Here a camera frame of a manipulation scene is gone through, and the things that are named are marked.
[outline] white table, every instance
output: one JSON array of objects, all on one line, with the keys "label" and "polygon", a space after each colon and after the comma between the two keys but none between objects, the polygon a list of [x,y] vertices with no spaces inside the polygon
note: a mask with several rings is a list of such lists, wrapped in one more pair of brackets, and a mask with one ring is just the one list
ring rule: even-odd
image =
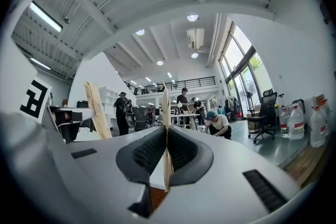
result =
[{"label": "white table", "polygon": [[[179,126],[179,127],[183,127],[186,128],[187,126],[190,127],[191,130],[197,130],[197,125],[196,125],[196,116],[198,116],[198,114],[186,114],[186,115],[171,115],[171,119],[172,119],[172,125],[174,126]],[[186,118],[189,117],[189,124],[185,124],[186,122]],[[177,118],[177,124],[174,124],[174,119]]]}]

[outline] large window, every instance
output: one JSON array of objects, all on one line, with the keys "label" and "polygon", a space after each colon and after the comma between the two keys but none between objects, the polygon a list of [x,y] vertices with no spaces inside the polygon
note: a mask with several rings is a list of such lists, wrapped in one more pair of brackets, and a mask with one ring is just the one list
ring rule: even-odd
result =
[{"label": "large window", "polygon": [[220,57],[229,93],[237,98],[243,116],[260,104],[263,92],[272,88],[258,53],[244,32],[232,23]]}]

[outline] ceiling light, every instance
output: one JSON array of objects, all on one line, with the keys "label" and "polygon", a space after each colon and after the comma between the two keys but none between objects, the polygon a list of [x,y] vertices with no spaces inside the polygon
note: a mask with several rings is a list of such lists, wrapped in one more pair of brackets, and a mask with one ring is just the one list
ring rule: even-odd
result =
[{"label": "ceiling light", "polygon": [[47,14],[42,8],[40,8],[35,2],[31,2],[30,9],[40,16],[46,23],[53,27],[56,31],[61,32],[62,25],[56,22],[49,14]]},{"label": "ceiling light", "polygon": [[145,34],[145,30],[141,29],[138,32],[135,32],[138,36],[142,36],[143,34]]},{"label": "ceiling light", "polygon": [[188,15],[187,19],[189,22],[194,22],[198,19],[198,15],[197,14]]},{"label": "ceiling light", "polygon": [[44,65],[43,63],[39,62],[38,60],[35,60],[34,58],[31,58],[31,60],[32,60],[33,62],[37,63],[38,65],[40,65],[40,66],[42,66],[42,67],[48,69],[48,70],[51,69],[50,67]]}]

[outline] black railing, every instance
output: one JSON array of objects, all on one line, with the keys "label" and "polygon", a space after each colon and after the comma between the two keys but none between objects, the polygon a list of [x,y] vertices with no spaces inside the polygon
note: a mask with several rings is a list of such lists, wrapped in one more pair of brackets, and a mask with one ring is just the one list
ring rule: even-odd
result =
[{"label": "black railing", "polygon": [[[215,77],[206,77],[206,78],[199,78],[199,79],[189,79],[189,80],[168,82],[166,83],[166,85],[167,85],[168,90],[170,91],[174,91],[174,90],[181,91],[183,88],[191,89],[191,88],[199,88],[199,87],[216,85],[216,82],[215,82]],[[164,91],[162,83],[158,83],[152,86],[146,86],[143,88],[136,88],[132,85],[130,85],[130,87],[131,87],[130,90],[135,95]]]}]

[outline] white shelving unit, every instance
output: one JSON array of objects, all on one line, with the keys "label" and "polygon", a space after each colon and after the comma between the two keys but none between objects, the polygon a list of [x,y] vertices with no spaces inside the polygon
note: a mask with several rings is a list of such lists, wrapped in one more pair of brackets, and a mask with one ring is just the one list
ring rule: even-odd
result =
[{"label": "white shelving unit", "polygon": [[99,94],[101,103],[104,107],[104,113],[109,124],[109,127],[112,127],[112,120],[115,119],[115,108],[113,107],[114,103],[116,102],[117,98],[119,97],[117,92],[109,90],[106,87],[99,88]]}]

